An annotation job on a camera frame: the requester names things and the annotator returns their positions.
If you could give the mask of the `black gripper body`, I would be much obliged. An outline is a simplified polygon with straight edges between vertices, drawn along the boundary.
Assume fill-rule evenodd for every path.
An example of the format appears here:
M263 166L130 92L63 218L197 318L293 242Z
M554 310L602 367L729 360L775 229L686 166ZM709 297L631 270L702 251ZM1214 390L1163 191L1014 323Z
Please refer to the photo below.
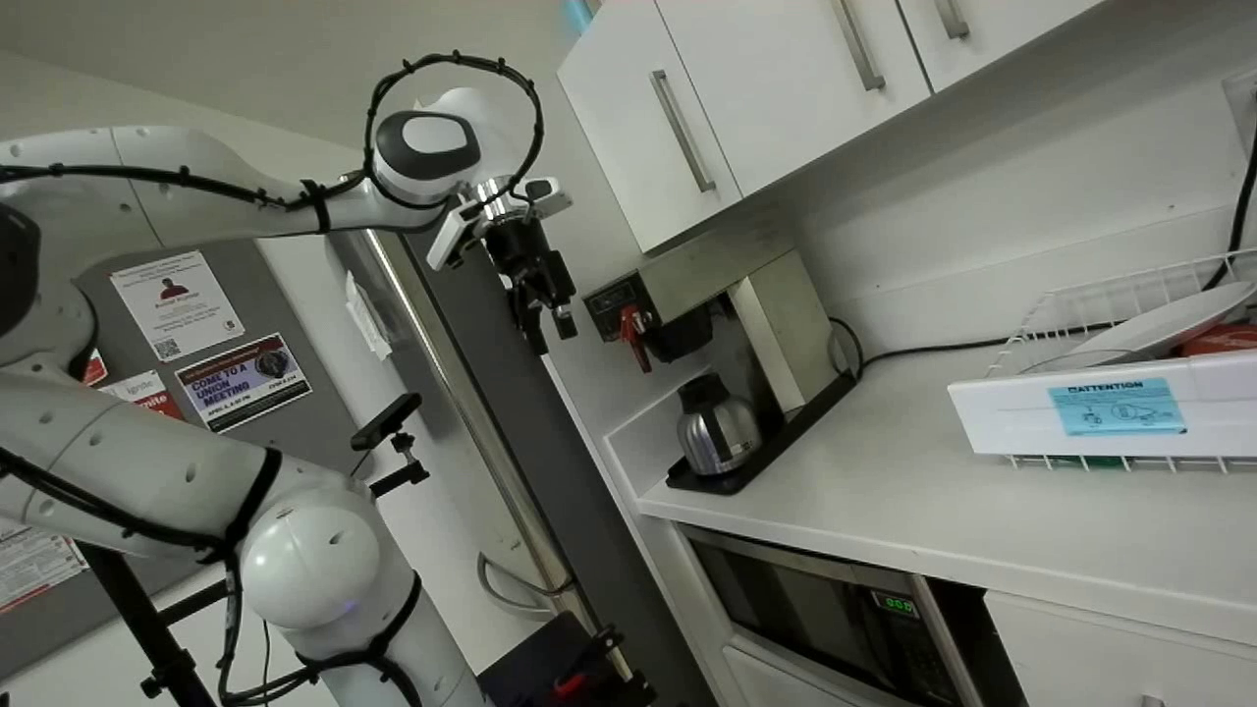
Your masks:
M487 253L504 278L504 291L517 305L566 305L572 294L561 253L547 242L537 218L500 218L482 236Z

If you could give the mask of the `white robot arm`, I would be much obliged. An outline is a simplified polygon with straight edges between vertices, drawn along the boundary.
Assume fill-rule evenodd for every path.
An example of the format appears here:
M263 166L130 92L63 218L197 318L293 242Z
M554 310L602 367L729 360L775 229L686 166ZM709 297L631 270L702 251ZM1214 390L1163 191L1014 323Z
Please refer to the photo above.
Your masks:
M369 125L364 168L284 202L237 189L238 155L163 130L143 166L108 133L45 133L3 149L3 509L75 542L224 564L237 604L274 624L341 707L487 707L466 655L424 595L375 497L341 472L193 426L79 382L96 310L79 274L145 233L113 212L136 183L152 240L284 240L437 233L432 261L525 206L517 175L542 115L460 87Z

